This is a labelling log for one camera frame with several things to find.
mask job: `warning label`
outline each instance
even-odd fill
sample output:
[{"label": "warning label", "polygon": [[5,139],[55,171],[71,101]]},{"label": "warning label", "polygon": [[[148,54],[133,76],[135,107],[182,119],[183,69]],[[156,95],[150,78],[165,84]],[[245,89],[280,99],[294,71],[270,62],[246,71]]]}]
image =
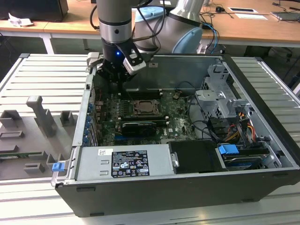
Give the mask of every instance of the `warning label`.
[{"label": "warning label", "polygon": [[149,176],[147,151],[112,152],[112,177]]}]

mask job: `blue latch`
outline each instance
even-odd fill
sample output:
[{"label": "blue latch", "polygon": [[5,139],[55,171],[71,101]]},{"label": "blue latch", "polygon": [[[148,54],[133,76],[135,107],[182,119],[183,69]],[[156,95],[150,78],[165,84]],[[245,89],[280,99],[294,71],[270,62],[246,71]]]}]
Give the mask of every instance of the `blue latch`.
[{"label": "blue latch", "polygon": [[222,144],[219,147],[221,154],[239,154],[239,150],[235,144]]},{"label": "blue latch", "polygon": [[65,171],[65,163],[53,163],[52,171],[53,172],[64,172]]}]

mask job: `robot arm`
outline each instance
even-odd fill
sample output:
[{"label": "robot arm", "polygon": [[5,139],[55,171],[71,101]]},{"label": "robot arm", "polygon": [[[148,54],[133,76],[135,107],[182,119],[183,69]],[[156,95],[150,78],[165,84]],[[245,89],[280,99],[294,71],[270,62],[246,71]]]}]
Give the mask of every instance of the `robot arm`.
[{"label": "robot arm", "polygon": [[[110,74],[104,76],[113,82],[126,81],[131,75],[146,67],[131,38],[131,9],[147,2],[147,0],[97,0],[104,66],[112,65],[111,68],[106,68]],[[117,71],[123,71],[122,77],[111,77]]]},{"label": "robot arm", "polygon": [[163,29],[156,37],[146,40],[142,38],[142,41],[137,41],[135,44],[132,40],[132,8],[145,6],[151,1],[97,0],[104,57],[98,74],[110,82],[117,83],[120,88],[123,82],[130,81],[138,71],[146,67],[139,49],[155,52],[156,40],[159,40],[162,48],[170,52],[186,53],[188,50],[183,51],[182,48],[189,46],[188,49],[192,49],[201,39],[199,12],[203,0],[179,0],[177,7],[170,12],[166,20],[155,18],[149,21],[152,30],[145,21],[136,22],[135,38],[146,35],[150,37],[162,26]]}]

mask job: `desk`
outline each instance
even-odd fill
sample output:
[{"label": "desk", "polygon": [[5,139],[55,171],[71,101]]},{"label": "desk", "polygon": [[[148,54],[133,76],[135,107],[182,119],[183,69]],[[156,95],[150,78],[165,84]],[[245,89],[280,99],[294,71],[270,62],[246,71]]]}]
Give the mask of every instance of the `desk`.
[{"label": "desk", "polygon": [[[221,4],[228,13],[232,13],[228,7],[253,8],[258,14],[283,11],[280,7],[272,5],[273,2],[278,2],[276,0],[214,0],[213,2]],[[290,11],[289,7],[299,8],[300,4],[281,1],[281,6]],[[216,6],[211,4],[210,7],[203,7],[202,12],[215,12],[215,9]],[[267,20],[240,19],[235,14],[231,15],[234,19],[228,14],[215,14],[212,18],[215,29],[220,33],[219,44],[300,47],[300,23],[298,22],[278,22],[273,15],[264,15]],[[210,23],[210,18],[203,16]],[[204,30],[202,42],[207,43],[211,39],[211,30]]]},{"label": "desk", "polygon": [[[215,4],[222,4],[228,12],[227,7],[254,8],[260,14],[282,11],[273,6],[272,2],[273,0],[214,0]],[[299,8],[299,3],[296,2],[282,1],[281,4],[286,9]],[[42,38],[47,52],[53,54],[55,49],[51,45],[51,38],[101,39],[99,32],[90,25],[89,17],[94,5],[89,0],[68,0],[69,11],[63,22],[34,22],[35,26],[17,28],[7,21],[0,21],[0,32],[5,36]],[[215,15],[213,18],[213,24],[220,33],[220,44],[300,47],[300,24],[297,22],[278,22],[272,15],[265,16],[268,20],[239,19],[235,14],[232,16],[234,19],[227,14]],[[96,12],[93,21],[98,25]],[[204,30],[201,41],[204,50],[211,39],[211,31]]]}]

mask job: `slotted metal surface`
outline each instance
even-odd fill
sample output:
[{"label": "slotted metal surface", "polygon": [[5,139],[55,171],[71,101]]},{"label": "slotted metal surface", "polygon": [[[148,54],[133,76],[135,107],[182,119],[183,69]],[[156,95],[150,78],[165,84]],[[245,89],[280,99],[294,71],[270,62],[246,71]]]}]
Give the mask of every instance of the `slotted metal surface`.
[{"label": "slotted metal surface", "polygon": [[85,55],[31,54],[22,59],[0,92],[0,113],[16,109],[21,116],[33,116],[26,105],[29,96],[41,95],[43,107],[52,115],[62,110],[78,114],[88,73]]},{"label": "slotted metal surface", "polygon": [[[280,78],[263,62],[254,58],[233,57],[258,94],[300,146],[300,101]],[[233,84],[241,98],[246,98],[236,83]]]},{"label": "slotted metal surface", "polygon": [[[84,61],[85,55],[31,55],[26,61]],[[245,64],[245,59],[235,58],[239,64]],[[247,63],[257,64],[253,58],[247,59]],[[74,72],[61,71],[19,71],[15,77],[86,77],[85,71],[79,69]],[[270,75],[264,72],[249,72],[247,77],[267,77]],[[19,89],[8,89],[8,85],[0,92],[0,104],[7,102],[5,98],[14,98],[14,105],[26,106],[24,100],[29,95],[41,95],[44,97],[44,107],[50,105],[62,106],[74,105],[75,98],[83,95],[82,88],[73,88],[73,82],[50,83],[51,88],[32,89],[29,84],[21,83]],[[288,101],[290,96],[282,88],[257,88],[258,93],[266,101]],[[70,100],[65,104],[59,102]],[[299,108],[275,107],[272,109],[277,118],[285,125],[299,124]],[[290,133],[294,140],[300,140],[300,132]],[[124,214],[116,216],[101,216],[90,218],[76,217],[69,206],[60,198],[58,193],[50,185],[51,178],[34,180],[9,180],[0,181],[0,224],[3,225],[50,225],[50,224],[74,224],[74,225],[278,225],[278,224],[299,224],[300,223],[300,183],[293,186],[284,186],[259,202],[218,205],[201,208],[166,210],[157,212]]]}]

